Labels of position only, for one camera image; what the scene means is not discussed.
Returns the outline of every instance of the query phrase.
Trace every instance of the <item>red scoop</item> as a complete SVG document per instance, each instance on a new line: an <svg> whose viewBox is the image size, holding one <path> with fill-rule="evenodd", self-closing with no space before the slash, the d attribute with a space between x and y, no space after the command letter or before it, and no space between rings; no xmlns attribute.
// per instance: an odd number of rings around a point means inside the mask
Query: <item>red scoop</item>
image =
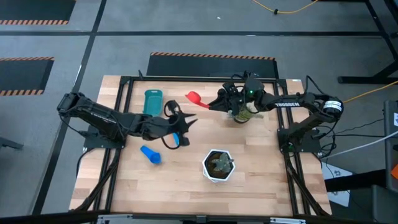
<svg viewBox="0 0 398 224"><path fill-rule="evenodd" d="M191 91L187 95L185 95L189 101L192 103L202 106L204 108L209 108L210 106L201 102L201 97L197 92Z"/></svg>

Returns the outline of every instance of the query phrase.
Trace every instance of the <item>floor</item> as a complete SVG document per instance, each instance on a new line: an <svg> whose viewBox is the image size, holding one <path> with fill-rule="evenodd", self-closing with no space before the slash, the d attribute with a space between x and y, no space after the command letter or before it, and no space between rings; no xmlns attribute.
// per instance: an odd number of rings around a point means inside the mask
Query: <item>floor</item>
<svg viewBox="0 0 398 224"><path fill-rule="evenodd" d="M283 11L308 4L308 0L261 2ZM383 2L371 2L387 31L398 30ZM77 1L66 26L0 26L0 31L91 31L100 4L101 0ZM361 3L318 2L296 14L275 16L248 0L230 0L227 4L224 0L109 0L99 25L100 32L165 30L377 31L377 27ZM43 95L0 98L0 136L24 143L21 151L0 150L0 217L31 212L60 127L55 109L62 95L74 86L88 41L87 35L0 36L0 57L55 57ZM145 73L151 52L275 57L281 78L303 80L310 75L323 91L342 100L379 86L340 85L337 76L370 76L392 62L384 40L376 37L99 36L95 38L80 91L95 100L103 75L137 75L138 70ZM398 86L394 86L347 104L336 130L382 118L382 102L396 100L397 90ZM75 119L70 124L77 129L87 127ZM384 127L377 123L353 133L382 135ZM339 138L336 152L372 140ZM82 145L83 139L68 130L43 213L68 210ZM381 169L384 146L377 144L328 162L357 173Z"/></svg>

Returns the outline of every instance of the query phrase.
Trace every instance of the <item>potted plant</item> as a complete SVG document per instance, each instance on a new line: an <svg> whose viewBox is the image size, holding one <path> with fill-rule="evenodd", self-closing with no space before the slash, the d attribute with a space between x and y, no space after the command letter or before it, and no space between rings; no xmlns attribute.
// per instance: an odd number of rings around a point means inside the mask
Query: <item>potted plant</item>
<svg viewBox="0 0 398 224"><path fill-rule="evenodd" d="M235 170L234 160L225 150L210 150L202 164L203 175L214 183L227 181Z"/></svg>

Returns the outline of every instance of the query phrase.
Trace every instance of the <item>wooden table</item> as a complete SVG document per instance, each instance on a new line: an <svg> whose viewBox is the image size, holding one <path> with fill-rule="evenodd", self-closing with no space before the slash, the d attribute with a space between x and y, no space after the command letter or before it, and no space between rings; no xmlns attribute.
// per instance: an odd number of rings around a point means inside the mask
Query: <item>wooden table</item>
<svg viewBox="0 0 398 224"><path fill-rule="evenodd" d="M104 76L97 102L114 107L120 76ZM160 89L163 102L176 100L185 113L195 113L198 121L190 128L191 145L170 150L162 141L144 141L129 136L122 150L114 189L112 212L291 216L289 188L276 130L276 110L259 113L246 124L237 124L226 113L210 111L189 102L184 95L198 92L203 102L216 98L222 83L136 81L129 111L142 113L144 92ZM289 94L303 91L300 80L287 80ZM271 84L265 91L273 93ZM292 108L294 121L308 116L304 108ZM166 138L171 144L172 137ZM151 164L139 150L142 145L159 151L162 164ZM203 176L202 160L210 149L228 150L236 169L227 182L212 183ZM81 161L70 208L79 206L98 181L104 149L94 150ZM312 155L301 153L305 183L322 208L331 213L322 169ZM104 208L107 186L100 208ZM300 191L296 186L302 212Z"/></svg>

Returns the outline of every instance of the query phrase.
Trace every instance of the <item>hazard tape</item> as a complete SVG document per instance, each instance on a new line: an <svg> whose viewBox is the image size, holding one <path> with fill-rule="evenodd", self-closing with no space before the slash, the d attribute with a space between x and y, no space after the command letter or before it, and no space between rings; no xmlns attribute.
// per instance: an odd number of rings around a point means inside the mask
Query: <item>hazard tape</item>
<svg viewBox="0 0 398 224"><path fill-rule="evenodd" d="M275 58L273 58L273 57L238 56L238 55L217 55L217 54L183 54L183 53L152 52L152 53L150 53L150 55L181 56L181 57L213 57L213 58L240 58L240 59L275 60Z"/></svg>
<svg viewBox="0 0 398 224"><path fill-rule="evenodd" d="M0 20L0 25L67 25L64 20Z"/></svg>
<svg viewBox="0 0 398 224"><path fill-rule="evenodd" d="M0 96L41 95L44 90L0 90Z"/></svg>
<svg viewBox="0 0 398 224"><path fill-rule="evenodd" d="M13 61L13 60L54 60L54 57L0 58L0 61Z"/></svg>

